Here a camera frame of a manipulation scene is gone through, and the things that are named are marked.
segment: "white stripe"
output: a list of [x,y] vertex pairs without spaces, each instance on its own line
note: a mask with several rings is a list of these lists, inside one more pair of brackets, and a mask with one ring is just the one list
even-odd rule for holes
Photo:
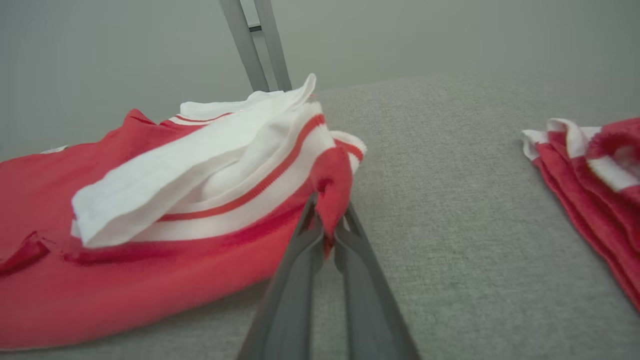
[[75,219],[71,221],[71,236],[74,236],[76,238],[82,237],[80,235],[80,227],[78,227],[78,223],[76,222]]
[[188,119],[207,120],[224,113],[235,113],[237,111],[248,111],[261,108],[263,111],[275,111],[274,104],[288,104],[292,99],[296,101],[295,106],[306,101],[316,87],[316,75],[309,74],[302,87],[289,92],[254,92],[245,101],[237,102],[184,102],[180,105],[180,113]]
[[640,185],[637,177],[619,166],[610,156],[599,159],[587,159],[587,164],[613,191],[620,192],[628,187]]
[[599,132],[597,127],[589,127],[589,136],[576,123],[566,119],[549,119],[547,130],[566,132],[566,152],[569,158],[584,156],[589,146],[589,139]]
[[613,160],[633,176],[640,178],[640,163],[636,161],[636,147],[633,145],[621,146],[613,154]]
[[350,152],[349,154],[349,164],[351,165],[351,173],[355,174],[356,171],[358,170],[358,167],[360,167],[360,160],[358,160],[358,157],[355,156],[354,154],[351,154]]
[[[243,196],[255,188],[291,153],[300,131],[314,116],[322,113],[318,103],[309,104],[295,113],[282,115],[282,126],[266,126],[258,134],[260,139],[281,139],[270,142],[252,142],[237,162],[221,169],[198,185],[167,214],[193,213],[217,208]],[[329,133],[326,125],[311,131]]]
[[343,131],[338,131],[338,130],[331,130],[330,133],[334,139],[340,140],[344,143],[348,143],[350,145],[357,147],[358,149],[360,149],[360,151],[362,151],[363,155],[367,154],[367,146],[364,144],[362,140],[360,140],[359,137],[353,136],[349,133],[345,133]]
[[132,241],[194,240],[221,236],[238,231],[268,215],[287,200],[308,178],[315,160],[335,147],[325,129],[316,128],[303,143],[291,166],[271,186],[236,209],[207,218],[153,223]]
[[536,144],[549,142],[547,133],[544,131],[523,130],[520,135],[522,137],[522,152],[531,161],[540,156]]
[[[291,116],[322,111],[317,103],[290,100],[289,109],[295,109]],[[238,161],[265,123],[284,129],[291,126],[291,116],[283,113],[247,111],[239,115],[246,119],[220,118],[210,126],[135,157],[97,183],[80,189],[72,204],[84,245],[125,243],[209,176]],[[260,141],[280,143],[282,138],[262,136]]]

